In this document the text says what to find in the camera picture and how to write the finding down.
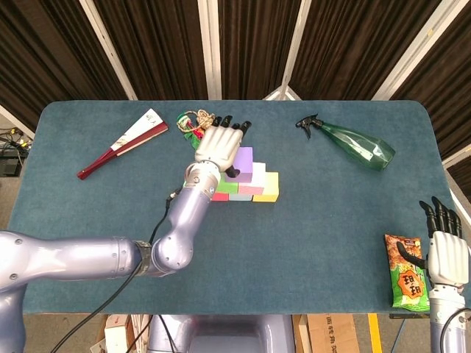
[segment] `blue table mat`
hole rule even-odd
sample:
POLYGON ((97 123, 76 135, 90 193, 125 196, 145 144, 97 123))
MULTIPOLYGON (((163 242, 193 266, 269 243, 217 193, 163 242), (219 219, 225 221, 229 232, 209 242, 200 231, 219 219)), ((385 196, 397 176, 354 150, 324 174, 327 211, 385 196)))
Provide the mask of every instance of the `blue table mat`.
MULTIPOLYGON (((415 101, 55 102, 41 115, 9 229, 45 239, 147 240, 194 158, 177 116, 198 109, 253 123, 242 146, 280 173, 280 197, 274 204, 212 203, 189 267, 162 279, 136 278, 105 312, 397 312, 384 233, 421 237, 426 254, 419 200, 435 195, 453 204, 430 119, 415 101), (149 108, 168 132, 85 181, 76 177, 149 108), (385 171, 372 171, 319 131, 307 140, 294 125, 313 113, 384 139, 394 159, 385 171)), ((122 281, 37 280, 24 309, 88 313, 122 281)))

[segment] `chip bag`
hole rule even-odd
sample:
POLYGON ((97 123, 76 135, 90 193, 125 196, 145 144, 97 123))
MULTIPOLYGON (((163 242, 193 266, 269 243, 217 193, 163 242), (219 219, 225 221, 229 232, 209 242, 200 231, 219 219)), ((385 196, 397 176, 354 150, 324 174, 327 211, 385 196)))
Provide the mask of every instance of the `chip bag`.
POLYGON ((396 245, 399 241, 404 244, 409 254, 422 257, 420 238, 404 238, 389 234, 386 234, 385 238, 392 282, 392 307, 403 307, 410 311, 428 311, 430 302, 424 272, 404 260, 396 245))

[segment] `white block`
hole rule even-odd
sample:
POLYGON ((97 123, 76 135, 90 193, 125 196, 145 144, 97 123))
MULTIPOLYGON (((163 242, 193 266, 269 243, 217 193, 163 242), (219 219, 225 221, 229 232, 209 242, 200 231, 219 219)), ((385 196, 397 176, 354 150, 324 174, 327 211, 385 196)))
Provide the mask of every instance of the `white block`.
POLYGON ((238 193, 261 195, 266 184, 266 164, 253 163, 252 182, 239 182, 238 193))
POLYGON ((240 193, 230 193, 229 201, 252 201, 252 195, 242 195, 240 193))

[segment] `yellow block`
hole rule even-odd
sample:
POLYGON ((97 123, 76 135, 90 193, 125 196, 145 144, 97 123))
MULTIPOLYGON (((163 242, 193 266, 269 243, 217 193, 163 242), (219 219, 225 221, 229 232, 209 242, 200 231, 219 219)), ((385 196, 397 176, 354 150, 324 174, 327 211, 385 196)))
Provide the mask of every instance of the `yellow block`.
POLYGON ((254 195, 254 202, 275 202, 278 199, 280 189, 278 187, 278 172, 266 173, 266 185, 261 195, 254 195))

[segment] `green block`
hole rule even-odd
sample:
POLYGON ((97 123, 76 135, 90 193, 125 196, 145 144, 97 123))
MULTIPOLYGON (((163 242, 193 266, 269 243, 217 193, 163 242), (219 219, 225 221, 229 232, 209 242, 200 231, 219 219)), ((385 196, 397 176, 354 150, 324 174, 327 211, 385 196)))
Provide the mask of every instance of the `green block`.
POLYGON ((217 193, 238 193, 238 182, 226 182, 223 178, 219 182, 217 193))

